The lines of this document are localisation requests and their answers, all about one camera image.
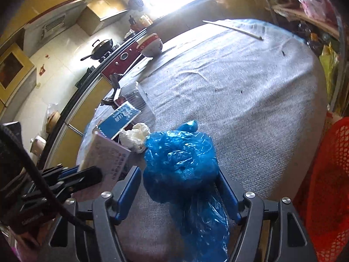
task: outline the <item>silver screw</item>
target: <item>silver screw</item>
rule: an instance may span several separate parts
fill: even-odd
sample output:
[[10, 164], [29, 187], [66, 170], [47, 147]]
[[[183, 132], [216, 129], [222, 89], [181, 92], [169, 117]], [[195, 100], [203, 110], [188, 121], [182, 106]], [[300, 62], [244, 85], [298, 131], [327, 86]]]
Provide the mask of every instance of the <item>silver screw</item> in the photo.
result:
[[252, 199], [252, 198], [256, 197], [256, 194], [254, 194], [252, 191], [247, 191], [247, 192], [245, 193], [245, 196], [246, 196], [247, 198]]
[[66, 200], [66, 204], [67, 204], [67, 205], [71, 205], [71, 204], [73, 204], [74, 202], [75, 202], [75, 199], [74, 199], [74, 198], [69, 198], [69, 199]]
[[282, 202], [284, 202], [285, 204], [290, 204], [291, 203], [291, 199], [289, 197], [283, 197], [282, 198]]
[[103, 198], [109, 198], [111, 196], [111, 193], [109, 191], [104, 191], [104, 192], [102, 192], [101, 196]]

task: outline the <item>black pan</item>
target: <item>black pan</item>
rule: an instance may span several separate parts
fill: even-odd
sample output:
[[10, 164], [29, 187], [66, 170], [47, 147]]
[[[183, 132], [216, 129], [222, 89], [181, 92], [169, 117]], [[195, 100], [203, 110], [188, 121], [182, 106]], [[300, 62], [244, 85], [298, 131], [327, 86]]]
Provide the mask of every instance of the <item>black pan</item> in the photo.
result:
[[[99, 39], [97, 39], [93, 44], [92, 47], [98, 42]], [[113, 47], [113, 40], [112, 39], [105, 39], [104, 41], [98, 43], [98, 45], [92, 50], [92, 53], [88, 56], [85, 56], [84, 58], [81, 58], [80, 61], [84, 61], [87, 58], [90, 58], [92, 60], [99, 60], [104, 56], [105, 53], [108, 51], [111, 52], [111, 48]]]

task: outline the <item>blue package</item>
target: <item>blue package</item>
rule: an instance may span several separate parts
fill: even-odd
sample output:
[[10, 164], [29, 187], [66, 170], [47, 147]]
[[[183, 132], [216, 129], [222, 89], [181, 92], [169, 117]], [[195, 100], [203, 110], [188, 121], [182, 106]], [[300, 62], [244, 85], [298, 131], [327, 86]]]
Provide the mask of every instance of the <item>blue package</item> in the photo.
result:
[[212, 139], [197, 129], [198, 123], [190, 121], [147, 136], [144, 187], [154, 201], [171, 203], [186, 261], [225, 262], [228, 220], [214, 189], [219, 166]]
[[126, 101], [111, 113], [101, 124], [97, 125], [97, 131], [99, 131], [104, 137], [113, 140], [120, 130], [124, 129], [140, 113], [140, 110], [135, 109], [128, 101]]

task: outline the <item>tablecloth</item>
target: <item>tablecloth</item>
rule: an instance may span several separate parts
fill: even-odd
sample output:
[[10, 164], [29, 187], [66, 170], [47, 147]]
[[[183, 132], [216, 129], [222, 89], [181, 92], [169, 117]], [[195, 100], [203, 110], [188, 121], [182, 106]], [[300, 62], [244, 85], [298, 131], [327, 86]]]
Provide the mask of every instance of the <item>tablecloth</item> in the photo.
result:
[[[232, 179], [262, 198], [293, 198], [325, 120], [322, 66], [284, 29], [251, 19], [225, 22], [263, 41], [203, 25], [165, 43], [161, 56], [143, 59], [120, 83], [141, 83], [155, 109], [156, 131], [196, 119]], [[106, 108], [98, 108], [87, 134]], [[117, 230], [133, 262], [169, 261], [182, 247], [168, 205], [153, 202], [143, 184]]]

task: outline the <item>wooden stick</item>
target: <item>wooden stick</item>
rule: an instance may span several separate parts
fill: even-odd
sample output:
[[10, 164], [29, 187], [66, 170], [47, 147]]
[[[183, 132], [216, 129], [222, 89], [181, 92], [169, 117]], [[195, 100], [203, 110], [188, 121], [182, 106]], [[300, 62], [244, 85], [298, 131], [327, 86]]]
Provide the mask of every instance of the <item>wooden stick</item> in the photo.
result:
[[242, 30], [242, 29], [238, 29], [238, 28], [236, 28], [236, 27], [234, 27], [234, 26], [222, 25], [222, 24], [219, 24], [219, 23], [217, 23], [217, 22], [209, 22], [209, 21], [203, 21], [203, 22], [207, 22], [208, 24], [218, 25], [218, 26], [221, 26], [221, 27], [227, 28], [227, 29], [233, 29], [233, 30], [235, 30], [235, 31], [238, 31], [238, 32], [247, 34], [248, 36], [254, 37], [254, 38], [258, 39], [258, 40], [263, 40], [263, 38], [262, 38], [261, 36], [257, 36], [257, 35], [255, 35], [255, 34], [253, 34], [253, 33], [244, 31], [244, 30]]

